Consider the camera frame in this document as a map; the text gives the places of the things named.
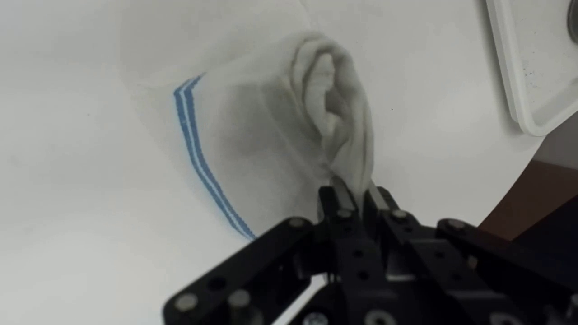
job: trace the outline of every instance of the black metal bracket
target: black metal bracket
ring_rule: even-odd
[[[460,220],[424,227],[370,186],[319,189],[319,222],[287,218],[164,305],[166,325],[272,323],[310,283],[294,325],[570,323],[578,274]]]

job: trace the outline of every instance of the white towel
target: white towel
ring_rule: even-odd
[[[298,32],[191,76],[173,90],[191,170],[243,236],[290,215],[316,220],[316,189],[372,175],[372,126],[350,56]]]

